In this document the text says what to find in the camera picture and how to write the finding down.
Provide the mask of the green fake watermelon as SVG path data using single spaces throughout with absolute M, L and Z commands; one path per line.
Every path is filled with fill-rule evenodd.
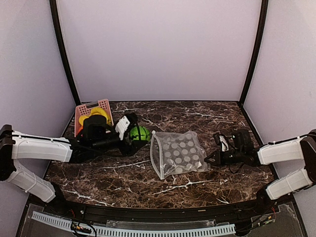
M 151 139 L 150 131 L 143 126 L 135 126 L 131 129 L 129 135 L 131 141 L 146 141 L 149 142 Z

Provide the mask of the clear zip top bag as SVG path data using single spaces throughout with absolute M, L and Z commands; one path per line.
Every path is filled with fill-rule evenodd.
M 159 179 L 190 172 L 206 172 L 206 152 L 194 131 L 152 132 L 150 158 Z

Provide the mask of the yellow fake banana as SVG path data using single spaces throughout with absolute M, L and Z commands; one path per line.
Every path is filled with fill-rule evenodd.
M 97 124 L 107 124 L 112 126 L 112 119 L 110 115 L 102 108 L 93 108 L 90 112 L 89 118 Z

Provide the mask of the yellow fake lemon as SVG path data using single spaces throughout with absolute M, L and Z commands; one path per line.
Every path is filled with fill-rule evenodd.
M 80 116 L 80 117 L 79 117 L 79 124 L 80 124 L 81 126 L 83 126 L 83 122 L 84 122 L 85 119 L 86 119 L 86 116 Z

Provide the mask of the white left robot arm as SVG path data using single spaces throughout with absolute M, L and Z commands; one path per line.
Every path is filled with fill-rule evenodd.
M 44 180 L 23 165 L 23 160 L 49 160 L 65 163 L 83 163 L 98 156 L 111 157 L 112 149 L 119 157 L 136 154 L 146 140 L 135 139 L 127 130 L 123 137 L 113 131 L 95 139 L 82 133 L 73 139 L 52 138 L 24 134 L 5 124 L 0 129 L 0 179 L 7 181 L 50 204 L 59 215 L 66 215 L 70 205 L 59 186 Z

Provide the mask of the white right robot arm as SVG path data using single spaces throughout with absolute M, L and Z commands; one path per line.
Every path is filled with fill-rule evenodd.
M 316 184 L 316 131 L 294 138 L 273 141 L 255 147 L 246 129 L 234 132 L 231 137 L 213 135 L 219 149 L 204 161 L 212 166 L 238 164 L 259 167 L 285 162 L 301 162 L 303 167 L 276 179 L 261 188 L 253 201 L 252 210 L 263 214 L 271 203 L 285 195 L 308 189 Z

